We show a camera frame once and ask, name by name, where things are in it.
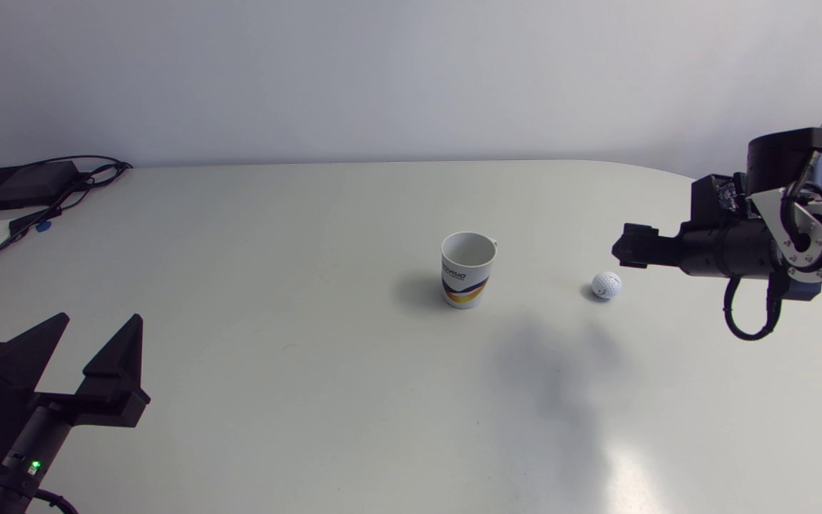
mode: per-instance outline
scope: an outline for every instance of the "printed logo on cup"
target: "printed logo on cup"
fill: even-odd
[[[467,276],[467,273],[459,273],[455,270],[451,270],[450,267],[446,266],[446,264],[443,264],[443,271],[449,273],[451,277],[459,280],[465,280],[465,277]]]

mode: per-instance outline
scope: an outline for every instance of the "cup rim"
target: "cup rim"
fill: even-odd
[[[468,266],[467,264],[456,263],[456,261],[453,261],[452,259],[447,257],[445,246],[446,246],[446,241],[449,241],[451,237],[457,236],[459,234],[471,234],[471,235],[479,236],[479,237],[482,237],[482,238],[486,238],[486,240],[490,242],[490,246],[493,247],[493,255],[490,255],[490,259],[488,261],[486,261],[486,263],[477,264],[477,266]],[[493,260],[496,259],[496,257],[497,257],[497,243],[496,243],[496,241],[493,240],[493,238],[485,236],[484,234],[482,234],[480,232],[475,232],[475,231],[452,232],[450,235],[447,235],[446,237],[443,238],[443,243],[440,244],[440,253],[442,253],[443,259],[448,261],[448,263],[453,264],[453,266],[459,266],[460,268],[467,268],[467,269],[470,269],[470,270],[476,270],[477,268],[483,268],[484,266],[488,266],[488,264],[493,263]]]

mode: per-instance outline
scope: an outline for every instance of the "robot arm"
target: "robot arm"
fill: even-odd
[[[620,266],[676,266],[690,276],[727,277],[725,321],[738,338],[773,331],[782,300],[809,301],[822,284],[822,127],[750,142],[747,172],[710,175],[691,187],[691,219],[673,238],[626,223],[612,253]],[[748,334],[731,303],[741,278],[766,278],[766,325]]]

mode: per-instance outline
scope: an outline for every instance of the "black cable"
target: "black cable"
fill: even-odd
[[[738,286],[741,284],[740,276],[733,276],[728,279],[728,287],[725,288],[725,302],[722,310],[725,311],[725,323],[728,324],[728,329],[731,334],[734,334],[739,339],[744,341],[757,341],[765,338],[773,329],[776,329],[776,324],[779,323],[779,316],[782,313],[782,298],[772,298],[768,294],[766,296],[766,325],[760,329],[756,334],[748,334],[738,328],[734,323],[734,316],[731,315],[731,305],[734,303],[734,294],[737,293]]]
[[[73,184],[70,188],[66,189],[66,192],[63,193],[62,196],[59,196],[59,199],[56,199],[56,201],[53,202],[53,204],[51,206],[44,209],[43,211],[40,211],[39,216],[37,216],[36,218],[31,219],[31,221],[27,222],[27,224],[24,227],[19,228],[17,231],[14,231],[14,233],[9,238],[7,238],[5,241],[3,241],[3,243],[0,243],[0,251],[3,251],[5,248],[8,248],[9,246],[11,246],[11,244],[16,243],[17,241],[19,241],[20,238],[23,238],[27,234],[27,231],[29,231],[30,228],[33,227],[33,225],[36,225],[38,223],[41,223],[42,221],[45,221],[45,219],[47,219],[49,217],[50,213],[55,211],[55,209],[59,208],[59,206],[62,204],[62,202],[64,202],[66,200],[66,198],[69,197],[69,195],[71,195],[72,193],[75,192],[75,188],[77,188],[77,186],[81,185],[81,183],[83,183],[86,180],[87,180],[87,178],[82,179],[79,182],[75,182],[75,184]]]
[[[84,201],[85,197],[86,197],[87,195],[89,195],[89,193],[90,193],[90,192],[92,192],[92,190],[94,190],[94,188],[91,188],[91,187],[90,187],[90,185],[91,185],[92,183],[93,183],[93,179],[89,180],[89,182],[88,182],[89,187],[88,187],[88,188],[86,188],[86,189],[84,190],[84,193],[82,193],[82,194],[81,194],[81,196],[79,196],[79,198],[77,199],[77,201],[74,201],[74,202],[72,202],[71,204],[66,205],[65,207],[63,207],[63,208],[62,208],[62,211],[63,211],[63,212],[65,212],[65,211],[68,211],[70,208],[75,208],[75,207],[77,207],[77,205],[78,205],[79,203],[81,203],[82,201]]]
[[[822,201],[822,188],[821,188],[821,186],[813,184],[813,182],[808,182],[805,185],[803,185],[801,188],[802,189],[808,189],[808,191],[811,191],[812,193],[816,193],[816,195],[820,196],[820,201]]]
[[[36,489],[34,498],[37,498],[37,500],[49,501],[49,507],[58,508],[64,514],[78,514],[75,507],[73,507],[68,500],[60,497],[58,494],[51,493],[44,489]]]
[[[133,167],[130,163],[123,162],[123,161],[118,160],[114,157],[97,156],[97,155],[78,155],[78,156],[54,157],[52,159],[44,159],[42,161],[36,161],[35,163],[27,163],[26,165],[19,166],[19,167],[38,166],[38,165],[42,165],[43,163],[51,163],[51,162],[56,162],[56,161],[65,161],[65,160],[82,159],[82,158],[104,159],[104,160],[110,161],[111,163],[107,163],[107,165],[100,166],[100,167],[94,169],[94,171],[92,171],[92,172],[83,173],[81,175],[81,180],[78,180],[74,184],[69,186],[69,188],[66,189],[66,192],[63,193],[62,196],[59,196],[59,198],[56,199],[56,201],[53,202],[52,205],[50,205],[48,208],[44,209],[43,211],[40,211],[39,216],[37,216],[36,218],[31,219],[31,221],[27,222],[27,224],[24,227],[18,228],[17,230],[13,231],[12,235],[9,238],[7,238],[5,241],[3,241],[3,243],[0,243],[0,251],[3,251],[5,248],[9,247],[13,243],[16,243],[17,241],[20,241],[21,238],[23,238],[27,234],[27,231],[29,231],[30,228],[33,227],[33,225],[39,224],[43,221],[46,221],[46,219],[51,218],[52,214],[54,212],[56,212],[56,209],[60,209],[60,211],[61,211],[62,203],[64,203],[66,201],[66,199],[68,199],[68,197],[70,195],[72,195],[73,193],[84,191],[84,194],[81,195],[81,198],[79,198],[77,201],[75,201],[74,203],[69,205],[68,208],[74,208],[79,203],[81,203],[81,201],[85,198],[85,196],[87,196],[88,192],[91,191],[92,188],[102,188],[102,186],[110,185],[119,176],[123,175],[123,173],[127,169],[130,169],[131,167]],[[101,180],[99,182],[95,181],[93,179],[93,177],[95,175],[98,175],[98,173],[103,173],[103,172],[105,172],[105,171],[107,171],[111,168],[115,169],[115,173],[112,176],[110,176],[110,178]]]
[[[802,167],[801,173],[798,174],[795,181],[787,186],[785,194],[782,195],[782,203],[779,209],[779,221],[782,222],[783,230],[788,233],[788,237],[791,239],[792,243],[795,244],[795,249],[797,251],[808,250],[808,247],[810,246],[810,237],[808,234],[805,234],[798,229],[798,225],[795,222],[795,202],[798,199],[798,193],[801,192],[801,189],[805,186],[805,182],[808,181],[808,173],[813,171],[813,167],[816,165],[816,162],[818,162],[821,155],[822,153],[817,150],[811,153],[808,162],[806,162],[805,166]]]

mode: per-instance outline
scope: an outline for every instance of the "yellow stripe on cup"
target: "yellow stripe on cup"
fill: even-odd
[[[487,279],[485,278],[482,282],[476,283],[473,286],[466,287],[466,289],[462,289],[461,291],[456,291],[452,289],[446,281],[443,281],[443,290],[446,291],[446,296],[450,297],[450,300],[453,300],[455,303],[466,303],[470,302],[477,298],[477,295],[480,295],[480,292],[484,290],[484,286],[487,285]]]

